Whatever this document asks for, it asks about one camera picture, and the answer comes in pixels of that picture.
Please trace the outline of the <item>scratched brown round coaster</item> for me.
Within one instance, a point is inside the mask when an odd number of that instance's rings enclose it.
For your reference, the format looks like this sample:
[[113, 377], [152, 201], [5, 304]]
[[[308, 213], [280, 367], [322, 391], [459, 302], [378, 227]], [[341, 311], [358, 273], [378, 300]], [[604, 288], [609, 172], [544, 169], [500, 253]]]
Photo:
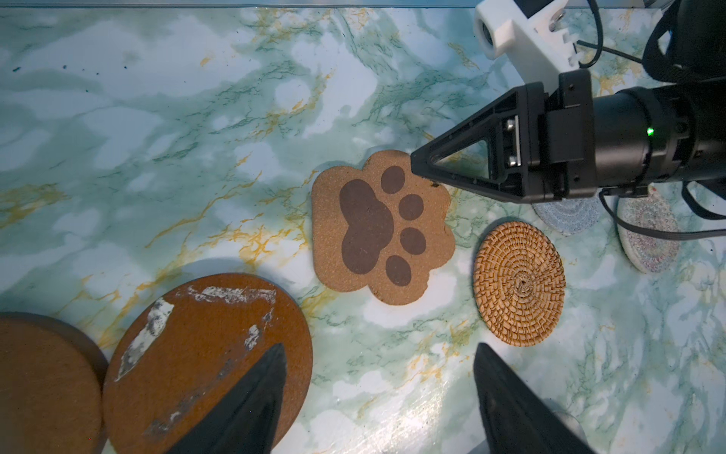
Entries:
[[297, 303], [253, 274], [214, 274], [168, 291], [113, 353], [103, 387], [111, 445], [118, 453], [171, 448], [276, 344], [287, 358], [280, 443], [312, 377], [311, 335]]

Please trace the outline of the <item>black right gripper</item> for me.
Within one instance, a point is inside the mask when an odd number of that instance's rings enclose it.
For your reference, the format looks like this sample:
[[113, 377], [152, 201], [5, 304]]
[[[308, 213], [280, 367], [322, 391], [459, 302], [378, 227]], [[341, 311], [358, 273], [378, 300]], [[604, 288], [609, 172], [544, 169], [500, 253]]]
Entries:
[[[524, 122], [524, 159], [522, 123]], [[588, 72], [514, 88], [410, 155], [413, 174], [499, 202], [639, 195], [695, 178], [695, 87], [595, 98]]]

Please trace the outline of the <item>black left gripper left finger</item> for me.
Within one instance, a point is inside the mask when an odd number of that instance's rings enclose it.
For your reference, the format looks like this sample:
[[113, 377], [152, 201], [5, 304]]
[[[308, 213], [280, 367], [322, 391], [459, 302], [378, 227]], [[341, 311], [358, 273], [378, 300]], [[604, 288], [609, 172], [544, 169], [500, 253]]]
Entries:
[[281, 408], [287, 357], [270, 348], [170, 453], [270, 453]]

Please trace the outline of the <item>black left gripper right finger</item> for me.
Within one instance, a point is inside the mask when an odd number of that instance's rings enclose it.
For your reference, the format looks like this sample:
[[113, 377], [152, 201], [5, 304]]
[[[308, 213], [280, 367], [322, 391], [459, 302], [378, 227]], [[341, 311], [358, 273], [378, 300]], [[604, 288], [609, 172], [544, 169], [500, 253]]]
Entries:
[[591, 453], [489, 344], [474, 360], [479, 410], [491, 453]]

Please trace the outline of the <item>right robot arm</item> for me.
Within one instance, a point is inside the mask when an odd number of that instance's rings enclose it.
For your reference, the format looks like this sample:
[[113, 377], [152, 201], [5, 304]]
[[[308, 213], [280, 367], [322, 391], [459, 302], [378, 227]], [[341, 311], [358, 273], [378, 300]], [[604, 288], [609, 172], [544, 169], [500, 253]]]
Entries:
[[599, 191], [641, 197], [652, 183], [725, 193], [725, 5], [676, 1], [645, 45], [656, 81], [595, 96], [561, 1], [484, 1], [475, 32], [522, 78], [412, 153], [412, 172], [499, 202], [541, 204]]

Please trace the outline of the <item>plain brown round coaster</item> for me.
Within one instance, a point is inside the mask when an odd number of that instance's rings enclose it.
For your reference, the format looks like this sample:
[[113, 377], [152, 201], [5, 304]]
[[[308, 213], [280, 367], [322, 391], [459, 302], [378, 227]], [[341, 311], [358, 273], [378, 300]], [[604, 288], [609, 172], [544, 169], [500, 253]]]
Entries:
[[108, 361], [84, 333], [37, 314], [1, 314], [1, 451], [100, 453]]

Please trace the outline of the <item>rattan wicker round coaster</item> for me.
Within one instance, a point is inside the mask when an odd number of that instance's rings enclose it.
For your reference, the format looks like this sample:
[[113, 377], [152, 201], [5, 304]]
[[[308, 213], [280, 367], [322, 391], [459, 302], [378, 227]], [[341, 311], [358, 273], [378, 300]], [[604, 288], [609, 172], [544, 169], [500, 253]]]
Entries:
[[548, 237], [509, 221], [491, 230], [476, 254], [473, 289], [489, 331], [517, 347], [543, 342], [565, 306], [565, 268]]

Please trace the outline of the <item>paw print cork coaster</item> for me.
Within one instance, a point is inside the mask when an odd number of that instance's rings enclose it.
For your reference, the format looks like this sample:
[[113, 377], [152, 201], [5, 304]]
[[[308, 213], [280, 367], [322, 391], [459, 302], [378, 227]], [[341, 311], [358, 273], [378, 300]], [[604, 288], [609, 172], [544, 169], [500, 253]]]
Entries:
[[378, 151], [363, 168], [321, 172], [311, 200], [314, 270], [333, 291], [367, 288], [385, 304], [404, 306], [424, 295], [430, 272], [455, 252], [445, 223], [448, 191], [414, 175], [404, 151]]

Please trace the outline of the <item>grey woven round coaster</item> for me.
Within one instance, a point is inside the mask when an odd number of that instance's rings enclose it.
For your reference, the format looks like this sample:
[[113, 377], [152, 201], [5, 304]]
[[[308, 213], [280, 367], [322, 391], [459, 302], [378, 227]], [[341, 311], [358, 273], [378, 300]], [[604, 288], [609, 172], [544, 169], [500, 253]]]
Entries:
[[580, 234], [599, 222], [600, 202], [595, 199], [574, 199], [531, 206], [544, 223], [564, 236]]

